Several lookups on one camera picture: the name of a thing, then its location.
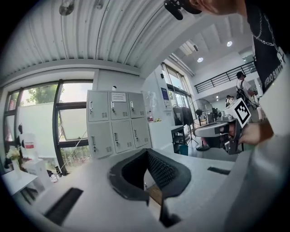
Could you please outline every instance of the white sleeve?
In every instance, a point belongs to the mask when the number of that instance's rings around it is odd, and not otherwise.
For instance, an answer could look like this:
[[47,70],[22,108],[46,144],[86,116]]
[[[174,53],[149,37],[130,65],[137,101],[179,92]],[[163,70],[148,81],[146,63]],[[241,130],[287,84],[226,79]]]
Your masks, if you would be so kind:
[[251,85],[246,81],[243,82],[243,86],[247,91],[251,88]]

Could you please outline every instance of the potted plant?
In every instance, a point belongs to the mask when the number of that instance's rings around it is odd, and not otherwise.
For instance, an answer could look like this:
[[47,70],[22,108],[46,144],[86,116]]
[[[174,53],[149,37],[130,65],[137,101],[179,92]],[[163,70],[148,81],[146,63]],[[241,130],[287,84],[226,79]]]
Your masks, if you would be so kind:
[[18,159],[20,158],[20,152],[17,148],[11,148],[9,149],[9,152],[7,153],[6,156],[8,159],[11,159],[13,169],[16,172],[17,176],[20,178],[21,177],[21,171],[20,167],[18,164]]

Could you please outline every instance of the black camera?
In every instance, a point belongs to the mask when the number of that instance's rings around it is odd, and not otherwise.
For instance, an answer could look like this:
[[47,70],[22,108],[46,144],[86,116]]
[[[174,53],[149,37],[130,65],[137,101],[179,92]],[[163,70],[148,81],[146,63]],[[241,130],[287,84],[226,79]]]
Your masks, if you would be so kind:
[[183,16],[180,12],[181,6],[178,1],[174,0],[165,0],[164,7],[177,19],[182,20]]
[[181,7],[187,12],[198,15],[201,13],[200,10],[193,8],[189,0],[165,0],[164,7],[177,19],[182,20],[183,15],[180,11]]

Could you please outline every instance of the ceiling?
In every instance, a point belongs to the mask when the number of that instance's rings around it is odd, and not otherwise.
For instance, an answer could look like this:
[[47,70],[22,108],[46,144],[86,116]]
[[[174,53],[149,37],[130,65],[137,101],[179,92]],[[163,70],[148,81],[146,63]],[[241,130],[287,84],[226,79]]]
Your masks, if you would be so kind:
[[23,18],[2,53],[1,78],[64,59],[141,68],[166,35],[177,24],[186,23],[169,13],[163,0],[75,0],[68,16],[60,15],[60,4],[59,0],[40,1]]
[[[232,41],[231,47],[227,47],[228,41]],[[194,44],[198,47],[198,52],[192,49]],[[238,14],[231,14],[226,17],[217,17],[212,25],[197,33],[185,45],[180,46],[174,54],[191,70],[197,72],[230,53],[238,52],[242,56],[245,50],[251,50],[251,45],[251,30],[248,22]],[[201,63],[197,62],[199,57],[203,58]]]
[[[163,0],[75,0],[74,11],[61,16],[60,3],[39,1],[20,22],[0,58],[1,85],[35,73],[43,64],[80,59],[134,67],[146,78],[172,52],[195,72],[251,45],[248,24],[236,14],[182,10],[184,19],[178,21]],[[178,48],[187,40],[198,46],[197,53],[186,56]],[[229,49],[228,40],[233,41]],[[197,63],[201,56],[204,61]]]

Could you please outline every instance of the black shirt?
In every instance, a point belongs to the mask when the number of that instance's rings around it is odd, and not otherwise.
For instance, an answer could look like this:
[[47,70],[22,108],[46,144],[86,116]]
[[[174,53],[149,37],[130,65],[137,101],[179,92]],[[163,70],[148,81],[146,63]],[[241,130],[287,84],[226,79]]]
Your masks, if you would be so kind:
[[[273,44],[272,34],[269,24],[265,19],[268,18],[271,25],[275,44],[281,47],[285,54],[290,52],[289,36],[289,16],[287,1],[274,1],[268,3],[264,0],[245,0],[247,10],[247,20],[250,24],[252,33],[258,36],[260,33],[260,12],[262,15],[262,34],[261,40]],[[263,44],[254,38],[256,69],[262,82],[262,89],[265,93],[273,81],[283,69],[283,65],[277,57],[277,50],[274,46]]]

